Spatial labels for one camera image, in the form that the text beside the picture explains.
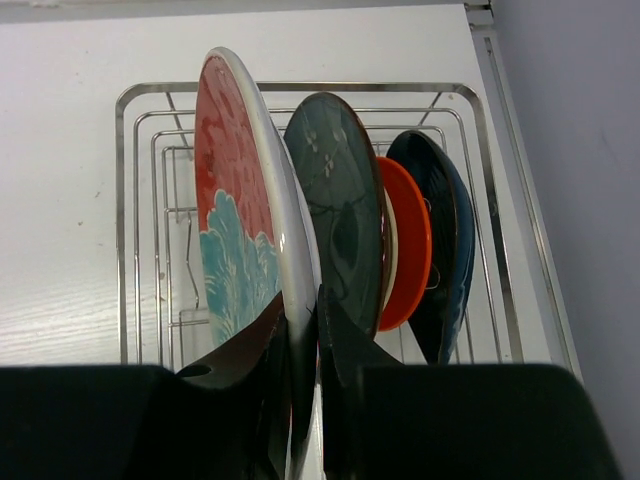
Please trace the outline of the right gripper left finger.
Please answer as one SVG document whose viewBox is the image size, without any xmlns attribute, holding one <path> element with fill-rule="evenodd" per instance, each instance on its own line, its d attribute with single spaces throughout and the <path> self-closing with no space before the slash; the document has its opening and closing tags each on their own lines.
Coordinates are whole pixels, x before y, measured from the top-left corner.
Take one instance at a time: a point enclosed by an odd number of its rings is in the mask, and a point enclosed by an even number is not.
<svg viewBox="0 0 640 480">
<path fill-rule="evenodd" d="M 171 372 L 154 365 L 5 367 L 5 479 L 281 479 L 289 413 L 283 300 Z"/>
</svg>

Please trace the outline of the cream yellow plate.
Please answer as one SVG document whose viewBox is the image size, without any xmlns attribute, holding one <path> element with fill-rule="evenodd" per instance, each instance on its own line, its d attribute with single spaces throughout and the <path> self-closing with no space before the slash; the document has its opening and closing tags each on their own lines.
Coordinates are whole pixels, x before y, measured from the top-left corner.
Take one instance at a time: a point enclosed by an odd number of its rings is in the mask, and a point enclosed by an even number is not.
<svg viewBox="0 0 640 480">
<path fill-rule="evenodd" d="M 383 208 L 382 216 L 383 275 L 381 303 L 379 309 L 380 314 L 384 312 L 384 309 L 390 300 L 398 268 L 397 221 L 387 190 L 384 190 L 384 199 L 385 206 Z"/>
</svg>

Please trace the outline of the orange plate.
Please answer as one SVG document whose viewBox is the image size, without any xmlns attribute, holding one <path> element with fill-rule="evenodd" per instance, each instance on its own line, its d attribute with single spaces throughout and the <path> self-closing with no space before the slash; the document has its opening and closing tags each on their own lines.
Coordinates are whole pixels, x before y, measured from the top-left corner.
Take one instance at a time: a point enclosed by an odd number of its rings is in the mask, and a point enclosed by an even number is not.
<svg viewBox="0 0 640 480">
<path fill-rule="evenodd" d="M 432 265 L 432 228 L 423 194 L 400 163 L 378 159 L 397 221 L 398 268 L 390 300 L 378 329 L 393 330 L 416 312 L 426 291 Z"/>
</svg>

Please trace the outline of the grey-blue round plate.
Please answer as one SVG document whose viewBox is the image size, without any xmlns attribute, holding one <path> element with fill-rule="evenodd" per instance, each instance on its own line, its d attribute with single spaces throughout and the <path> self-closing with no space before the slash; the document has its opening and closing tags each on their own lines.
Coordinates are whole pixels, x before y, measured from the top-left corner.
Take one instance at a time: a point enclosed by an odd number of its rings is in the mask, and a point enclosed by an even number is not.
<svg viewBox="0 0 640 480">
<path fill-rule="evenodd" d="M 351 106 L 330 92 L 306 97 L 284 141 L 312 218 L 321 278 L 365 334 L 381 314 L 385 206 L 378 161 Z"/>
</svg>

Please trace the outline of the red plate teal flower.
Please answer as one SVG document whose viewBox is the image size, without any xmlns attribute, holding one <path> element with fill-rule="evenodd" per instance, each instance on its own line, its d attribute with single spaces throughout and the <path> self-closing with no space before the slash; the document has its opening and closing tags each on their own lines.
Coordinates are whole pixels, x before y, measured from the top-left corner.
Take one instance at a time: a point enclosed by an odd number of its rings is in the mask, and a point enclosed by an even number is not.
<svg viewBox="0 0 640 480">
<path fill-rule="evenodd" d="M 195 184 L 210 326 L 230 340 L 276 295 L 284 303 L 292 376 L 291 460 L 299 479 L 312 443 L 318 252 L 282 135 L 245 64 L 216 47 L 202 65 Z"/>
</svg>

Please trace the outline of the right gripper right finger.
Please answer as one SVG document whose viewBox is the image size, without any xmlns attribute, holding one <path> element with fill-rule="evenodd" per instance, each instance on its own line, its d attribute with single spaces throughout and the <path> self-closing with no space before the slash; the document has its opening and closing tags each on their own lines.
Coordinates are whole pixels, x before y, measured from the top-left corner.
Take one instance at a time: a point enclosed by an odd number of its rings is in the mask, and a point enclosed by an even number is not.
<svg viewBox="0 0 640 480">
<path fill-rule="evenodd" d="M 405 365 L 318 293 L 330 479 L 618 479 L 581 383 L 549 364 Z"/>
</svg>

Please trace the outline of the dark blue leaf-shaped plate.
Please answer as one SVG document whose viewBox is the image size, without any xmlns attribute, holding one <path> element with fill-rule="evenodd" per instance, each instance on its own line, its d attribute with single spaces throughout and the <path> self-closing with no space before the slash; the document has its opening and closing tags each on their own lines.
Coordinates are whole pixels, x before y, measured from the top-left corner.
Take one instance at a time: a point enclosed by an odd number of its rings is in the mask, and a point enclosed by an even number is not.
<svg viewBox="0 0 640 480">
<path fill-rule="evenodd" d="M 475 222 L 468 190 L 451 159 L 426 134 L 408 130 L 387 156 L 413 177 L 431 220 L 430 280 L 409 325 L 426 361 L 447 364 L 454 351 L 471 289 Z"/>
</svg>

